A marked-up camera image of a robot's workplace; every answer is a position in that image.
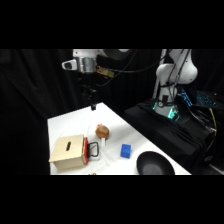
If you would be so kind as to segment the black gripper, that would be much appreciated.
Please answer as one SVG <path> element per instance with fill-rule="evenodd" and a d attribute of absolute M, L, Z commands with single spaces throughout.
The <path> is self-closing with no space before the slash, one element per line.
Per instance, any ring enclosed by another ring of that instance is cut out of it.
<path fill-rule="evenodd" d="M 96 74 L 95 73 L 81 73 L 79 75 L 79 83 L 81 85 L 81 93 L 85 100 L 89 100 L 89 95 L 97 91 L 96 87 Z M 90 106 L 91 110 L 96 110 L 96 95 L 92 94 L 90 96 Z"/>

